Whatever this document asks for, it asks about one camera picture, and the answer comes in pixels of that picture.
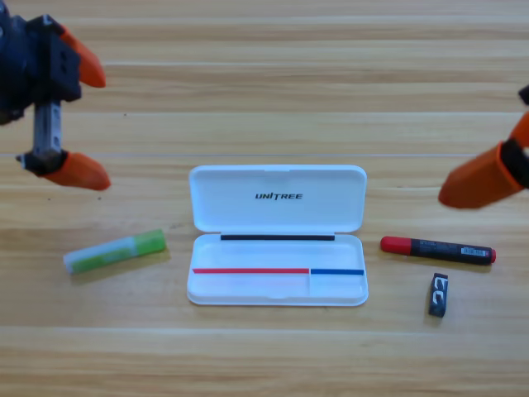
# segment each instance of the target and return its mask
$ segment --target black marker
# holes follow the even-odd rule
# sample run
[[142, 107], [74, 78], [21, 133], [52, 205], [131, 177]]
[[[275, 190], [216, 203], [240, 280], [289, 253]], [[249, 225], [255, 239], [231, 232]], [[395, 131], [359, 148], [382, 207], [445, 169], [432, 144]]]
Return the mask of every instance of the black marker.
[[490, 265], [496, 261], [496, 251], [486, 246], [430, 242], [416, 238], [384, 237], [380, 241], [380, 248], [393, 254], [422, 256], [473, 265]]

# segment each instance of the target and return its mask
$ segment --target red stripe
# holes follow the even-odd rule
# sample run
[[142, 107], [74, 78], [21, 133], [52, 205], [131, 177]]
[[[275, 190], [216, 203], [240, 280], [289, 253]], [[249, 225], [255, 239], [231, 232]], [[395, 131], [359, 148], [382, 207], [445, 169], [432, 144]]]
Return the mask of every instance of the red stripe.
[[240, 274], [240, 275], [256, 275], [256, 274], [263, 274], [263, 275], [277, 275], [277, 274], [291, 274], [291, 275], [308, 275], [308, 269], [300, 269], [300, 268], [294, 268], [294, 269], [259, 269], [259, 268], [245, 268], [245, 269], [230, 269], [230, 268], [209, 268], [209, 269], [203, 269], [203, 268], [195, 268], [193, 269], [193, 273], [196, 274]]

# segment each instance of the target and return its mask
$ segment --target unitree logo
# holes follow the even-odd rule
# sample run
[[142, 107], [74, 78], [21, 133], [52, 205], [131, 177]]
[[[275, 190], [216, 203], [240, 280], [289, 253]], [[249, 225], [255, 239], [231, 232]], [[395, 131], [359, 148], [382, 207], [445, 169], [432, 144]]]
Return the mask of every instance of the unitree logo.
[[300, 193], [267, 193], [267, 194], [256, 194], [256, 199], [270, 199], [277, 201], [279, 200], [301, 200], [303, 198], [303, 195]]

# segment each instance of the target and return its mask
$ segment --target green glue stick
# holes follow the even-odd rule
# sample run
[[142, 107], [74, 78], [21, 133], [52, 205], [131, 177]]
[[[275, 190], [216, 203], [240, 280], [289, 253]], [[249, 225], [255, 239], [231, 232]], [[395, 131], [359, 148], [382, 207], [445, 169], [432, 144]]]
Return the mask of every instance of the green glue stick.
[[125, 259], [163, 251], [164, 233], [159, 230], [125, 237], [99, 246], [91, 246], [64, 256], [64, 266], [71, 275], [97, 269]]

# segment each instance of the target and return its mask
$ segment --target blue stripe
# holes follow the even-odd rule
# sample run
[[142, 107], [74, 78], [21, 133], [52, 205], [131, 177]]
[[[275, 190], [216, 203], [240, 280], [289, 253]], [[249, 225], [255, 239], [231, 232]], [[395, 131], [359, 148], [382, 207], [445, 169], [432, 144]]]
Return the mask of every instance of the blue stripe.
[[363, 270], [352, 269], [311, 269], [311, 275], [364, 275]]

